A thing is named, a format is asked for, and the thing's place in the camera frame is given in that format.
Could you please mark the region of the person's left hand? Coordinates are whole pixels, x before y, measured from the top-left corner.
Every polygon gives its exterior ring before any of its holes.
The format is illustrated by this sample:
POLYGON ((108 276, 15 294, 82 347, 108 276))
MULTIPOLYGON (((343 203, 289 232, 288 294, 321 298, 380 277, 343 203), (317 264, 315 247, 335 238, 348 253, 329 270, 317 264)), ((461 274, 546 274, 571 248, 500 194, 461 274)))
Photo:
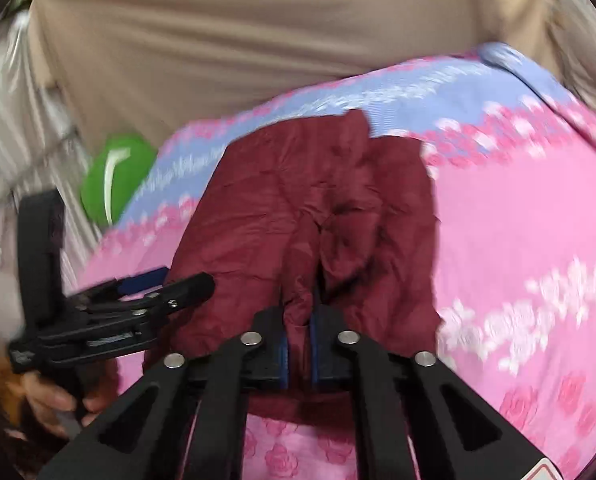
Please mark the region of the person's left hand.
MULTIPOLYGON (((29 372, 20 377, 22 391, 35 419, 45 430, 56 437, 66 439, 69 431, 60 422, 59 412, 74 412, 77 402, 69 392, 55 382, 37 372, 29 372)), ((120 385, 119 365, 115 360, 104 363, 104 374, 97 386, 84 396, 86 413, 81 418, 82 425, 88 426, 97 416, 118 397, 120 385)))

